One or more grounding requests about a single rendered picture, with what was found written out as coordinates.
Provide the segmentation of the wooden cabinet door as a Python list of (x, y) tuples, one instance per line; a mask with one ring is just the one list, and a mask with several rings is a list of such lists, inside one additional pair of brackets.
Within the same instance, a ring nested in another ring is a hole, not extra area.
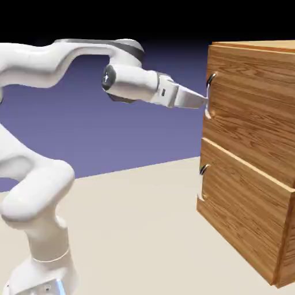
[(214, 42), (203, 136), (295, 188), (295, 40)]
[(202, 138), (197, 211), (270, 284), (295, 283), (295, 189)]

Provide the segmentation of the light wood cabinet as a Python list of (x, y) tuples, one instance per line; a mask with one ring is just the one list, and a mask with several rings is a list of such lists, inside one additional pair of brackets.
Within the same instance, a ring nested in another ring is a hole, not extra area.
[(295, 40), (208, 49), (197, 211), (271, 285), (295, 283)]

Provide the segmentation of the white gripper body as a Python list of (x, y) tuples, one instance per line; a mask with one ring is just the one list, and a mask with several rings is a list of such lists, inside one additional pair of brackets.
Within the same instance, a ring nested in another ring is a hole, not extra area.
[(179, 108), (200, 109), (206, 105), (208, 98), (193, 90), (179, 85), (174, 106)]

